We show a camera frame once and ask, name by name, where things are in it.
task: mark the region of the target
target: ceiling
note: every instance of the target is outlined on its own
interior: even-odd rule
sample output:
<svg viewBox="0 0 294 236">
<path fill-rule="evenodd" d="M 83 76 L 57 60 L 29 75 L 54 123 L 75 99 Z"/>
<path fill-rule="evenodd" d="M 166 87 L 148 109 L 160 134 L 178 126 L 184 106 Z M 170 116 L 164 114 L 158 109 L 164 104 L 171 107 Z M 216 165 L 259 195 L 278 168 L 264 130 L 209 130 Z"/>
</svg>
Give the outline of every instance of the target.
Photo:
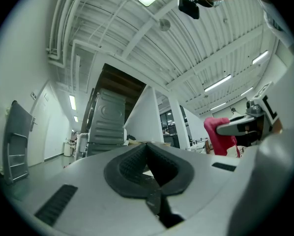
<svg viewBox="0 0 294 236">
<path fill-rule="evenodd" d="M 193 20 L 180 12 L 177 0 L 157 0 L 149 7 L 137 0 L 78 1 L 72 25 L 64 25 L 64 32 L 70 30 L 66 67 L 51 65 L 59 100 L 73 128 L 81 127 L 81 122 L 74 123 L 72 117 L 77 115 L 82 120 L 104 63 L 165 96 L 173 95 L 181 106 L 197 115 L 218 103 L 238 101 L 244 91 L 255 87 L 268 59 L 257 65 L 252 65 L 252 60 L 266 50 L 272 54 L 275 47 L 275 36 L 264 23 L 259 2 L 225 0 L 217 8 L 200 7 L 200 17 Z M 160 30 L 159 19 L 170 21 L 169 31 Z M 70 66 L 74 39 L 97 47 L 95 51 L 76 46 L 74 55 L 81 57 L 78 69 Z M 204 92 L 229 74 L 229 81 Z M 70 109 L 69 94 L 76 97 L 77 111 Z"/>
</svg>

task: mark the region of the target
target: door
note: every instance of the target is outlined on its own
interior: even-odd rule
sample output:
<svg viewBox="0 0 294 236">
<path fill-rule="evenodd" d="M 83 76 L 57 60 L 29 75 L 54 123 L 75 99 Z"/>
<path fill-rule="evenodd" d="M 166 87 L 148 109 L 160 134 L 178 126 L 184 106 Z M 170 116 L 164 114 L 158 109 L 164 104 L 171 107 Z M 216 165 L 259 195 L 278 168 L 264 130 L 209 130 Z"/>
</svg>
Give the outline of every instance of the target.
<svg viewBox="0 0 294 236">
<path fill-rule="evenodd" d="M 28 165 L 33 166 L 44 162 L 44 147 L 51 116 L 50 103 L 52 91 L 47 85 L 41 96 L 37 99 L 32 116 L 35 124 L 28 142 Z"/>
<path fill-rule="evenodd" d="M 7 184 L 28 176 L 28 138 L 32 115 L 17 101 L 10 107 L 3 141 L 3 169 Z"/>
</svg>

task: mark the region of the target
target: pink object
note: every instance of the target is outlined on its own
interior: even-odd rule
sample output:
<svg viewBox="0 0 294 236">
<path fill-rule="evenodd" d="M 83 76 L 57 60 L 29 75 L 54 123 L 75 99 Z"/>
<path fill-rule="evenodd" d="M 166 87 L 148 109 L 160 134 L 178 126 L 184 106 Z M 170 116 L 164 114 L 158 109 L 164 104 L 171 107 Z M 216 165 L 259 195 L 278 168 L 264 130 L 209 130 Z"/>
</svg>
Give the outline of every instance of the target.
<svg viewBox="0 0 294 236">
<path fill-rule="evenodd" d="M 204 121 L 204 128 L 206 129 L 210 142 L 213 146 L 215 155 L 223 155 L 226 156 L 227 149 L 236 146 L 236 138 L 235 136 L 221 136 L 216 132 L 216 128 L 222 124 L 230 123 L 228 118 L 213 118 L 208 117 Z M 236 146 L 237 156 L 240 157 L 240 152 Z"/>
</svg>

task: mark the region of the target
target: black rubber pad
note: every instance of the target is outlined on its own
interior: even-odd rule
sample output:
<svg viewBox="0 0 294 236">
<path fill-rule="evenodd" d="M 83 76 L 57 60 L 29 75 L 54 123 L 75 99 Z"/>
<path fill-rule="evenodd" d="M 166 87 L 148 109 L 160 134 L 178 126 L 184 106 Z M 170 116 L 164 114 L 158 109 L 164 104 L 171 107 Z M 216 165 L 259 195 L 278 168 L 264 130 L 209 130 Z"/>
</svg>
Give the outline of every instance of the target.
<svg viewBox="0 0 294 236">
<path fill-rule="evenodd" d="M 223 164 L 223 163 L 214 163 L 212 166 L 222 170 L 232 171 L 232 172 L 235 171 L 236 169 L 236 166 Z"/>
<path fill-rule="evenodd" d="M 77 191 L 73 185 L 63 185 L 53 196 L 40 208 L 35 216 L 49 226 L 53 226 L 59 216 L 68 205 Z"/>
</svg>

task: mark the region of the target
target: gray floor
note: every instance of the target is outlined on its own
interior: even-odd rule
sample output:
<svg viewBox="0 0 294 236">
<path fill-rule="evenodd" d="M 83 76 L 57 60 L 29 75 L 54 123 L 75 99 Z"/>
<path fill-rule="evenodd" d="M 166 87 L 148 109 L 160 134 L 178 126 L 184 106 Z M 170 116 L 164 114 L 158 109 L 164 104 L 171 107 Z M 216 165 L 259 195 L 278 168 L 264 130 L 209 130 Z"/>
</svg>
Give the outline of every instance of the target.
<svg viewBox="0 0 294 236">
<path fill-rule="evenodd" d="M 12 185 L 6 185 L 4 179 L 1 178 L 1 188 L 7 196 L 22 201 L 31 190 L 60 173 L 64 166 L 73 161 L 73 157 L 59 156 L 45 163 L 29 167 L 29 176 Z"/>
</svg>

